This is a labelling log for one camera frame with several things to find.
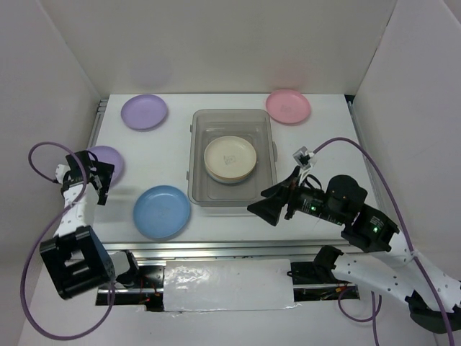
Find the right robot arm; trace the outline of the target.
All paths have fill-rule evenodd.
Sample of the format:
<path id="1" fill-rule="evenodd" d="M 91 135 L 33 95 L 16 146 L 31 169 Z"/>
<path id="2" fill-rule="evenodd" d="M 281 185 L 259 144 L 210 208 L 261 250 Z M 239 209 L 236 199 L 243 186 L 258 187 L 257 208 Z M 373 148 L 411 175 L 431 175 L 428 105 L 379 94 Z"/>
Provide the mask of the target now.
<path id="1" fill-rule="evenodd" d="M 425 256 L 411 250 L 405 235 L 382 211 L 365 202 L 367 191 L 355 179 L 337 175 L 326 190 L 298 184 L 297 172 L 261 192 L 262 200 L 250 204 L 250 213 L 276 226 L 281 217 L 290 220 L 300 211 L 343 226 L 341 237 L 391 268 L 374 270 L 364 261 L 326 245 L 313 260 L 313 272 L 321 282 L 348 281 L 408 305 L 411 319 L 420 327 L 446 333 L 460 330 L 460 282 Z"/>

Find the blue plate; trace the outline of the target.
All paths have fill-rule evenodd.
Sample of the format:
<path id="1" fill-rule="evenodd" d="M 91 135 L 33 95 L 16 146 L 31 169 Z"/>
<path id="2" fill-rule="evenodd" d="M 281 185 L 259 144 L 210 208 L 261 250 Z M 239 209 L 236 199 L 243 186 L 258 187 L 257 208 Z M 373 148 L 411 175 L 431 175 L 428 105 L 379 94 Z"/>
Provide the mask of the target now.
<path id="1" fill-rule="evenodd" d="M 171 185 L 157 185 L 146 190 L 133 207 L 136 229 L 154 240 L 177 236 L 188 224 L 190 215 L 188 197 Z"/>

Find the cream plate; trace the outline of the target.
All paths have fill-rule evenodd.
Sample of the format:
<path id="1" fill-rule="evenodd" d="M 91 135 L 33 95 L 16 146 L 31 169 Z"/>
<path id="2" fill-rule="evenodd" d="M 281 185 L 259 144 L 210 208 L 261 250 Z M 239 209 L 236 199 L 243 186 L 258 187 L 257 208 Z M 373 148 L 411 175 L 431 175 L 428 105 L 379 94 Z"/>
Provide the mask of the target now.
<path id="1" fill-rule="evenodd" d="M 222 177 L 240 177 L 256 167 L 256 149 L 237 136 L 222 136 L 211 141 L 204 151 L 207 170 Z"/>

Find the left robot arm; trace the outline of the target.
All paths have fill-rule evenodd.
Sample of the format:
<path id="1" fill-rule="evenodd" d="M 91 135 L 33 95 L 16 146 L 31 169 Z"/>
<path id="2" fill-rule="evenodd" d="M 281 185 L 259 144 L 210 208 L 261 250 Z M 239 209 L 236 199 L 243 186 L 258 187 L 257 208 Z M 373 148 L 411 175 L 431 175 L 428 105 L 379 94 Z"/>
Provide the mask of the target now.
<path id="1" fill-rule="evenodd" d="M 53 238 L 40 244 L 40 256 L 59 296 L 65 300 L 115 282 L 135 287 L 142 270 L 128 250 L 109 254 L 93 230 L 98 205 L 105 205 L 115 166 L 90 151 L 66 156 L 55 175 L 68 211 Z"/>

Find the pink plate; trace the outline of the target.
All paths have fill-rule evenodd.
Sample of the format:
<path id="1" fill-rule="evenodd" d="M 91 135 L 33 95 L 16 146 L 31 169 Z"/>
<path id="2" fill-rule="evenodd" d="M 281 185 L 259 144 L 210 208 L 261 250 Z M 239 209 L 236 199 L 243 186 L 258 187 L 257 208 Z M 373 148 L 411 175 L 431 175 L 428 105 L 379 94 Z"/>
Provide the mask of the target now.
<path id="1" fill-rule="evenodd" d="M 285 125 L 302 123 L 310 117 L 312 111 L 308 99 L 291 89 L 272 92 L 265 101 L 265 107 L 271 119 Z"/>

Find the orange plate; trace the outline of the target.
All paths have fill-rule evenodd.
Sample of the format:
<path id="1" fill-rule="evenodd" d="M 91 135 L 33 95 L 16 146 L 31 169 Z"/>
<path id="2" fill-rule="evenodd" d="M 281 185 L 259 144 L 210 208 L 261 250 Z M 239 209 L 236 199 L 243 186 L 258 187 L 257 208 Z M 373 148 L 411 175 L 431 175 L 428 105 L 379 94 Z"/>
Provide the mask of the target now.
<path id="1" fill-rule="evenodd" d="M 231 178 L 222 177 L 222 176 L 220 176 L 218 174 L 215 174 L 215 173 L 213 173 L 213 172 L 211 172 L 209 170 L 207 170 L 207 174 L 208 174 L 209 177 L 218 177 L 219 179 L 244 179 L 244 178 L 248 179 L 253 174 L 253 172 L 249 172 L 248 174 L 242 175 L 240 177 L 231 177 Z"/>

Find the white watermelon pattern plate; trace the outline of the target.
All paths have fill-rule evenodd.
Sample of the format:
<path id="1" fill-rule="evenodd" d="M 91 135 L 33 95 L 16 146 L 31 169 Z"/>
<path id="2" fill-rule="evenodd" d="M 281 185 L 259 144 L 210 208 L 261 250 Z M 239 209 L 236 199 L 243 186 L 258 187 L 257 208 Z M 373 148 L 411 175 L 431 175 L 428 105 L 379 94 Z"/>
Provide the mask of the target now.
<path id="1" fill-rule="evenodd" d="M 229 186 L 243 184 L 246 181 L 246 178 L 244 179 L 219 179 L 218 177 L 211 177 L 211 179 L 219 184 L 229 185 Z"/>

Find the purple plate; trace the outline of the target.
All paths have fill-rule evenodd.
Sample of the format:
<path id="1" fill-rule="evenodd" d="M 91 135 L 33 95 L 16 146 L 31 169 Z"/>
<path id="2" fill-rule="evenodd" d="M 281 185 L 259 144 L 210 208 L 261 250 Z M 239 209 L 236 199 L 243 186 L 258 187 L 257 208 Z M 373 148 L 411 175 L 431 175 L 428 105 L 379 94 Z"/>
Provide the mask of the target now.
<path id="1" fill-rule="evenodd" d="M 120 112 L 124 124 L 133 130 L 149 130 L 163 122 L 168 107 L 163 99 L 153 94 L 130 98 Z"/>
<path id="2" fill-rule="evenodd" d="M 125 161 L 120 152 L 111 146 L 93 146 L 89 148 L 89 151 L 95 154 L 99 161 L 114 166 L 110 183 L 110 187 L 114 187 L 119 182 L 125 169 Z"/>

